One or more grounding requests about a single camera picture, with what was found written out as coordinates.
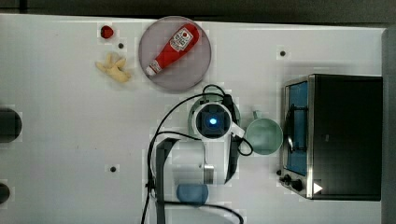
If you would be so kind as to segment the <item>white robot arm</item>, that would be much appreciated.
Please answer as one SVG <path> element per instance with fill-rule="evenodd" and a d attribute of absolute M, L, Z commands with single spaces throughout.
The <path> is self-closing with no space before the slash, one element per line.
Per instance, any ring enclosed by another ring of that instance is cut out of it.
<path fill-rule="evenodd" d="M 205 206 L 208 187 L 232 179 L 245 135 L 235 109 L 228 100 L 201 104 L 191 111 L 191 139 L 167 137 L 156 146 L 157 224 L 166 224 L 166 205 Z"/>

